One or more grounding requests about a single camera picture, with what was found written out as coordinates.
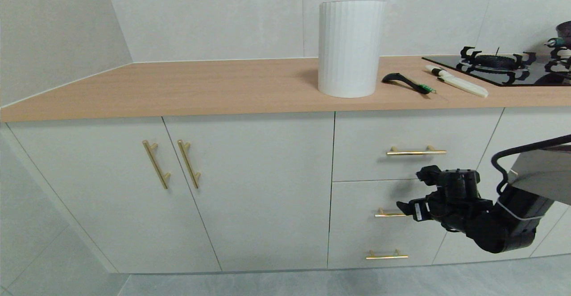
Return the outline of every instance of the wall tile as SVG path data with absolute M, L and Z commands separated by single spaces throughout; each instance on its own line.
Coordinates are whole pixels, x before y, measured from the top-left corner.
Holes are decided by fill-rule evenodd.
M 8 287 L 39 256 L 67 222 L 0 138 L 0 269 Z
M 102 288 L 108 276 L 98 259 L 68 227 L 8 287 L 8 291 L 14 296 L 91 296 Z
M 305 56 L 318 56 L 319 4 L 303 0 Z M 382 55 L 451 54 L 475 44 L 488 0 L 381 0 Z
M 548 53 L 543 44 L 557 36 L 555 27 L 571 21 L 571 0 L 490 0 L 477 48 L 484 52 Z
M 2 105 L 131 62 L 111 0 L 0 5 Z
M 112 0 L 135 62 L 302 57 L 302 0 Z

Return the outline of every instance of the drawer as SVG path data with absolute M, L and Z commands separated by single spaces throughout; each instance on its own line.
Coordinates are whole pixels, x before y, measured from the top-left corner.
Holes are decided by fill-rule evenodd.
M 385 213 L 399 213 L 396 201 L 421 198 L 434 189 L 418 180 L 334 183 L 328 268 L 430 265 L 446 233 L 440 223 L 375 214 L 379 207 Z M 408 258 L 365 259 L 369 251 L 393 255 L 396 249 Z
M 337 112 L 333 181 L 414 179 L 424 166 L 475 169 L 502 108 Z M 446 154 L 388 156 L 398 151 Z

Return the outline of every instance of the gas stove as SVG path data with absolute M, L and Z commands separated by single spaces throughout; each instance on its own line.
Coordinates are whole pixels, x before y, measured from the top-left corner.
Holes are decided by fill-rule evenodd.
M 481 53 L 465 46 L 459 56 L 422 58 L 498 86 L 571 86 L 571 50 L 568 48 L 555 48 L 550 54 Z

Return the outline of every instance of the black cable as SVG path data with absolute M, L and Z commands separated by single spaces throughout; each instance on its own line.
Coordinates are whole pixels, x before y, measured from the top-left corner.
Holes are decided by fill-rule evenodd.
M 529 151 L 534 151 L 537 149 L 541 149 L 541 148 L 548 148 L 548 147 L 552 147 L 552 146 L 557 146 L 557 145 L 564 145 L 564 144 L 568 144 L 569 142 L 571 142 L 571 134 L 568 134 L 567 136 L 562 136 L 562 137 L 557 137 L 557 138 L 553 138 L 553 139 L 549 139 L 549 140 L 544 140 L 544 141 L 540 141 L 540 142 L 535 142 L 529 145 L 523 145 L 523 146 L 518 146 L 515 148 L 509 148 L 503 151 L 500 151 L 496 154 L 494 154 L 492 156 L 492 166 L 494 166 L 494 168 L 496 168 L 499 172 L 501 172 L 503 179 L 502 181 L 500 181 L 500 183 L 498 184 L 497 188 L 496 188 L 496 192 L 498 192 L 498 194 L 502 193 L 502 187 L 508 183 L 508 172 L 502 168 L 502 166 L 500 166 L 498 164 L 498 159 L 503 158 L 504 156 L 511 156 L 512 154 L 516 154 L 516 153 L 522 153 L 522 152 L 529 152 Z

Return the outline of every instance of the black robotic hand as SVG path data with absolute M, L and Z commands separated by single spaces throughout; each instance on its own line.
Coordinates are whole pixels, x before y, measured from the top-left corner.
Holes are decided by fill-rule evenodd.
M 553 204 L 551 199 L 510 185 L 495 204 L 482 199 L 475 170 L 426 166 L 416 176 L 428 186 L 436 185 L 436 191 L 408 203 L 399 201 L 398 208 L 416 221 L 435 220 L 448 231 L 465 233 L 491 253 L 529 246 L 540 218 Z

